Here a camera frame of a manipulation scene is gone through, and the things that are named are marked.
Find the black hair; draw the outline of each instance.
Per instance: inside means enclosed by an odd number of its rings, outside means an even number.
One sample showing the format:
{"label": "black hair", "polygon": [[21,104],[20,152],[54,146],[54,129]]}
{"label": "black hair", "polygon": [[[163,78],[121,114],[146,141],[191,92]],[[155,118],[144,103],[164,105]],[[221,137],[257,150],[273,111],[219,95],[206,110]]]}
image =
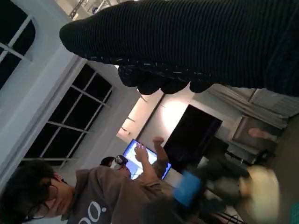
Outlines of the black hair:
{"label": "black hair", "polygon": [[112,156],[108,156],[108,157],[102,159],[102,161],[101,161],[101,165],[102,165],[102,166],[105,166],[105,167],[110,167],[110,166],[111,166],[111,163],[112,163],[112,161],[113,161],[114,159],[115,159],[114,157],[112,157]]}
{"label": "black hair", "polygon": [[48,197],[43,180],[54,178],[54,170],[44,161],[30,161],[16,169],[0,197],[0,219],[5,224],[21,224],[28,220],[33,206]]}

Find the young man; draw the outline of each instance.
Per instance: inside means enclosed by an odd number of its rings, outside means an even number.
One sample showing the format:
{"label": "young man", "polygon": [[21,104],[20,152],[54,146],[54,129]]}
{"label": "young man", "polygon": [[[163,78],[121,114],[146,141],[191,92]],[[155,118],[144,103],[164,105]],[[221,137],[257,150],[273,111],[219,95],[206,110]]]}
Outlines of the young man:
{"label": "young man", "polygon": [[76,175],[72,187],[44,161],[18,168],[1,194],[1,221],[21,224],[62,216],[69,224],[142,223],[142,208],[153,192],[104,166]]}
{"label": "young man", "polygon": [[[144,145],[137,144],[135,148],[136,159],[142,164],[143,173],[140,174],[134,181],[151,189],[156,196],[161,194],[171,195],[173,187],[161,180],[169,162],[168,156],[161,146],[164,139],[157,136],[154,137],[153,142],[157,154],[157,160],[153,165],[149,162],[148,153]],[[114,168],[114,166],[112,166],[114,160],[114,157],[106,157],[101,161],[101,165]],[[124,172],[126,169],[128,168],[126,168],[125,164],[123,164],[123,167],[120,168],[119,171],[126,177],[130,177],[131,173],[127,174]]]}

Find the warm wall light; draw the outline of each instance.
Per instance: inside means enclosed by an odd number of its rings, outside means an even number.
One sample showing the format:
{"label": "warm wall light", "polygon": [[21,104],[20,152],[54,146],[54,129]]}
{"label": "warm wall light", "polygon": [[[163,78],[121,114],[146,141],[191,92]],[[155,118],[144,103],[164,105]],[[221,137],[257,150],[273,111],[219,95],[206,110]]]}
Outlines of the warm wall light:
{"label": "warm wall light", "polygon": [[163,105],[162,123],[168,134],[171,134],[174,128],[177,126],[187,106],[187,103],[177,100],[169,100]]}

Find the blue screen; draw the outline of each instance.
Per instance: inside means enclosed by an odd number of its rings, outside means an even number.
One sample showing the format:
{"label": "blue screen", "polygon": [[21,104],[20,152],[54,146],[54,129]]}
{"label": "blue screen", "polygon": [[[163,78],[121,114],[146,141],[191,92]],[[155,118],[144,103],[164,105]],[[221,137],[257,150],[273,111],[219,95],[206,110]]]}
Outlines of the blue screen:
{"label": "blue screen", "polygon": [[[132,179],[136,179],[143,172],[141,163],[138,162],[137,159],[135,158],[135,155],[136,155],[135,147],[136,147],[137,143],[138,142],[133,139],[130,142],[130,144],[128,145],[125,152],[123,153],[123,155],[128,159],[128,163],[126,166],[128,167],[128,169],[130,170],[130,172],[132,174],[131,175]],[[146,148],[146,150],[148,151],[148,154],[149,154],[149,162],[150,162],[150,164],[153,164],[157,160],[157,155],[156,155],[156,153],[151,151],[149,148]],[[165,178],[165,176],[167,175],[170,168],[171,168],[171,164],[168,163],[162,179]]]}

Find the vr headset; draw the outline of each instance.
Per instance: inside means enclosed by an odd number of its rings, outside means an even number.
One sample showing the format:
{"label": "vr headset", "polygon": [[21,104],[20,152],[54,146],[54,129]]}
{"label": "vr headset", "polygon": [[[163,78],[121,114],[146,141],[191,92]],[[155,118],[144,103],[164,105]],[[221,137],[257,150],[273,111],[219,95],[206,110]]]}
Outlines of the vr headset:
{"label": "vr headset", "polygon": [[123,155],[118,155],[115,157],[115,159],[111,163],[111,168],[118,170],[123,168],[127,164],[128,160]]}

